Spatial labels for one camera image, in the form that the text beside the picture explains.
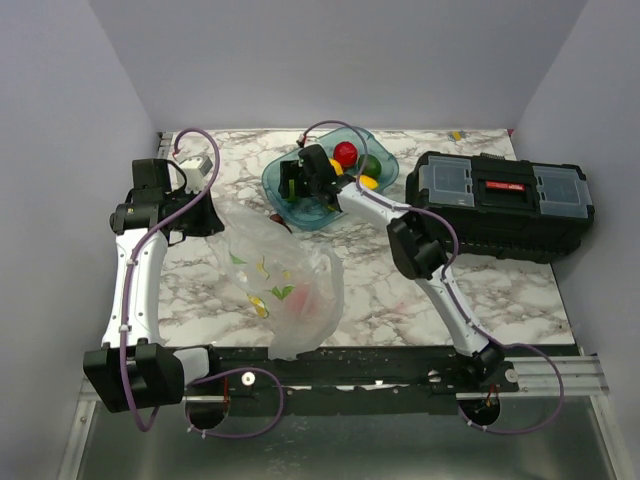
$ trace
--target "green fruit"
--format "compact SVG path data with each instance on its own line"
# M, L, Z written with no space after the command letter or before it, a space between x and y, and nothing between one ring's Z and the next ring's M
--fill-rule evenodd
M358 159L358 170L360 170L362 162L364 162L364 155L360 155L360 158ZM381 173L382 164L380 163L380 160L373 155L369 155L367 157L367 165L364 167L364 172L362 172L362 174L377 179Z

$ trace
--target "red fruit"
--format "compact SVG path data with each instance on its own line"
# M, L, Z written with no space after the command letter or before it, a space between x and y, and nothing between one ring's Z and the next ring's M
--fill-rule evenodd
M358 149L351 142L340 142L333 151L333 158L344 168L351 168L358 161Z
M317 302L315 298L309 298L311 288L309 285L296 285L293 291L287 295L283 303L287 309L297 317L302 314L313 315L317 311Z

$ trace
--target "black toolbox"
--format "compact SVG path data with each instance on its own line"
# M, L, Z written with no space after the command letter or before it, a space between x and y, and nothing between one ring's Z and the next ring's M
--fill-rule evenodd
M593 224L585 175L575 165L427 152L407 176L407 203L444 217L461 253L549 263L580 246ZM429 217L449 251L447 230Z

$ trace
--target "transparent bowl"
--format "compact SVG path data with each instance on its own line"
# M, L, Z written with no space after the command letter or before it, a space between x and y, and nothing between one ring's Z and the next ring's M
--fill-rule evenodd
M367 142L369 154L380 160L382 171L377 179L378 188L376 192L382 193L384 189L395 182L398 178L398 160L391 155L373 136L373 134L364 128L358 128ZM349 128L343 127L318 138L314 143L321 145L329 158L333 157L333 150L340 142L351 142L358 149L358 156L362 155L362 142L358 136ZM280 162L286 160L297 160L300 149L295 149L289 153L277 158L264 169L262 172L262 186L267 198L273 208L276 209L282 218L289 225L295 225L301 230L313 231L329 225L331 222L344 215L342 212L334 212L322 205L315 198L300 198L293 202L284 200L278 193L280 184ZM355 176L357 168L354 166L347 169L345 173Z

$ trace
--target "gray wall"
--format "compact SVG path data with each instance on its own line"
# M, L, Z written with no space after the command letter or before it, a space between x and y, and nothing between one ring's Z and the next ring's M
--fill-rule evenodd
M90 0L159 128L512 127L585 0Z
M580 343L604 364L640 474L640 3L590 0L514 135L519 158L581 165L596 225L554 265Z
M43 480L108 320L108 216L157 137L86 0L3 2L0 60L0 478Z

